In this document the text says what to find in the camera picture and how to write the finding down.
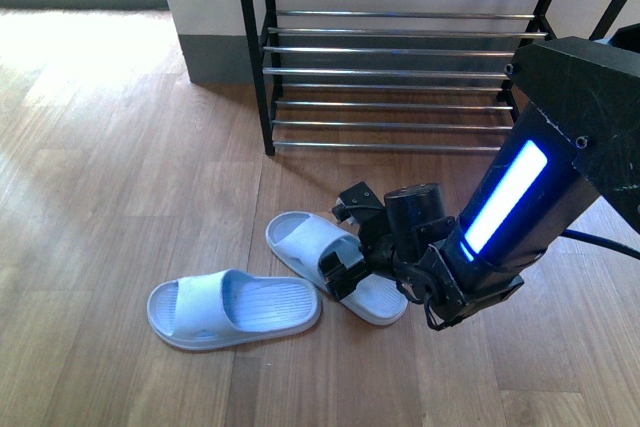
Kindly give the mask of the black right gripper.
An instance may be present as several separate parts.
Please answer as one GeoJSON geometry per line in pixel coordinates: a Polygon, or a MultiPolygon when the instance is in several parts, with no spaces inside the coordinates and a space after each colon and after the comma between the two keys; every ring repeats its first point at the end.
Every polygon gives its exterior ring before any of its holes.
{"type": "Polygon", "coordinates": [[[330,212],[337,225],[358,226],[364,255],[352,267],[336,252],[320,259],[321,276],[335,300],[352,294],[372,273],[390,279],[395,266],[419,262],[427,247],[446,239],[455,223],[445,214],[438,183],[400,188],[379,200],[366,183],[359,182],[338,195],[330,212]]]}

